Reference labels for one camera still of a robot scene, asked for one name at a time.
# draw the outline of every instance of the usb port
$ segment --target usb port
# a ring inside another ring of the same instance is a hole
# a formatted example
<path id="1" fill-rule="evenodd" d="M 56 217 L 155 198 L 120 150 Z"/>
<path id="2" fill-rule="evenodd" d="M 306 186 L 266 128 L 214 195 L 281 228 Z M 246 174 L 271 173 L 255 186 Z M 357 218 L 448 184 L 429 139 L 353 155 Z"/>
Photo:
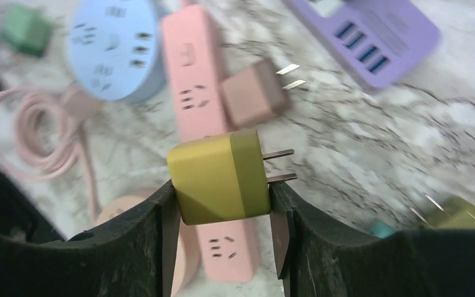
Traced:
<path id="1" fill-rule="evenodd" d="M 389 62 L 388 58 L 385 56 L 382 56 L 378 60 L 376 60 L 376 63 L 374 63 L 370 68 L 367 68 L 371 73 L 375 74 L 379 70 L 381 70 L 387 63 Z"/>
<path id="2" fill-rule="evenodd" d="M 150 40 L 152 39 L 152 34 L 150 33 L 138 33 L 136 35 L 137 39 L 141 39 L 141 40 Z"/>
<path id="3" fill-rule="evenodd" d="M 372 57 L 375 53 L 377 53 L 377 51 L 378 48 L 374 45 L 371 45 L 363 54 L 361 54 L 358 60 L 362 63 L 365 63 L 365 61 Z"/>
<path id="4" fill-rule="evenodd" d="M 339 29 L 338 33 L 336 33 L 336 37 L 338 37 L 339 39 L 343 39 L 348 35 L 348 33 L 350 33 L 355 28 L 356 25 L 354 25 L 352 22 L 347 22 L 343 27 Z"/>
<path id="5" fill-rule="evenodd" d="M 145 65 L 145 62 L 141 60 L 132 60 L 130 61 L 130 65 L 136 68 L 141 68 Z"/>
<path id="6" fill-rule="evenodd" d="M 347 43 L 345 46 L 349 49 L 353 49 L 356 45 L 358 45 L 363 39 L 365 39 L 365 34 L 358 32 L 351 42 Z"/>
<path id="7" fill-rule="evenodd" d="M 134 48 L 134 52 L 136 52 L 138 54 L 146 54 L 146 53 L 148 53 L 148 48 L 146 48 L 144 46 L 136 46 Z"/>

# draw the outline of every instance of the teal object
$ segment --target teal object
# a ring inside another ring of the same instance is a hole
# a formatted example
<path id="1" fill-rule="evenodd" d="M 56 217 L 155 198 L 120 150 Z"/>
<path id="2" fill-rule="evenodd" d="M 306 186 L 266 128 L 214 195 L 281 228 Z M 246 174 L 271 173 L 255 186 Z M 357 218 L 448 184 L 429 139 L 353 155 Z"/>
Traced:
<path id="1" fill-rule="evenodd" d="M 21 4 L 11 4 L 4 14 L 1 38 L 18 52 L 41 57 L 52 35 L 52 24 L 39 12 Z"/>
<path id="2" fill-rule="evenodd" d="M 391 226 L 381 221 L 376 221 L 369 229 L 369 234 L 379 238 L 386 238 L 396 233 L 396 230 Z"/>

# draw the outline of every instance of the pink power strip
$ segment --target pink power strip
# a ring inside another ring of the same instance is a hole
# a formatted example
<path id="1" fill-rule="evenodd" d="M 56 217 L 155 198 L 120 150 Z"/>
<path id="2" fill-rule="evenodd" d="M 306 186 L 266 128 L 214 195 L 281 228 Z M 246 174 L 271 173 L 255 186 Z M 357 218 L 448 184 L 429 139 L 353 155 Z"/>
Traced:
<path id="1" fill-rule="evenodd" d="M 218 34 L 200 4 L 165 17 L 163 51 L 181 141 L 232 131 L 221 99 L 225 78 Z M 207 277 L 248 282 L 259 264 L 253 219 L 196 226 Z"/>

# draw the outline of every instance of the pink cable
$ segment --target pink cable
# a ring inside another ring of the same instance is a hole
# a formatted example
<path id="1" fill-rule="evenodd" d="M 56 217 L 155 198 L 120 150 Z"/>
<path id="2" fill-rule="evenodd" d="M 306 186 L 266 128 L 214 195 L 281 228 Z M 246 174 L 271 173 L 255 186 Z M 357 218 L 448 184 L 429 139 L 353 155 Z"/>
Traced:
<path id="1" fill-rule="evenodd" d="M 28 165 L 43 171 L 29 173 L 9 163 L 0 151 L 0 170 L 16 178 L 47 181 L 67 172 L 77 159 L 83 161 L 88 184 L 88 214 L 93 222 L 97 216 L 97 189 L 95 175 L 85 142 L 82 123 L 64 109 L 55 97 L 29 88 L 14 88 L 0 92 L 0 102 L 14 93 L 26 93 L 14 120 L 14 146 L 19 157 Z M 59 139 L 54 151 L 45 155 L 36 142 L 36 123 L 42 113 L 49 113 L 58 122 Z"/>

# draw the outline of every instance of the table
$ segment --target table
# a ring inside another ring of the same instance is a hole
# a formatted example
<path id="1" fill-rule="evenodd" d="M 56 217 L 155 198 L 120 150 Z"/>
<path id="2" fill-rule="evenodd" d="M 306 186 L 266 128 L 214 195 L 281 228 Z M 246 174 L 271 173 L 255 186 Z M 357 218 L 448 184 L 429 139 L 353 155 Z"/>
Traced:
<path id="1" fill-rule="evenodd" d="M 10 0 L 0 0 L 2 12 Z M 29 0 L 56 24 L 43 59 L 13 53 L 0 41 L 0 79 L 61 93 L 73 81 L 66 64 L 66 24 L 78 0 Z M 164 2 L 171 10 L 179 1 Z M 379 219 L 395 228 L 438 201 L 458 195 L 475 203 L 475 0 L 415 0 L 437 24 L 438 50 L 398 84 L 374 96 L 348 75 L 278 0 L 199 1 L 221 26 L 229 74 L 270 56 L 280 68 L 301 67 L 287 81 L 307 83 L 290 91 L 293 107 L 257 126 L 264 152 L 295 149 L 267 161 L 269 176 L 295 172 L 289 184 L 335 218 L 366 229 Z M 11 145 L 14 103 L 0 107 L 0 146 L 18 162 Z M 41 140 L 53 127 L 43 122 Z M 110 103 L 85 125 L 101 206 L 169 179 L 166 154 L 179 141 L 168 90 L 139 105 Z M 15 182 L 65 236 L 90 227 L 87 192 L 77 164 L 49 183 Z M 275 280 L 268 218 L 258 221 L 262 265 L 250 283 L 213 283 L 200 275 L 178 296 L 283 296 Z"/>

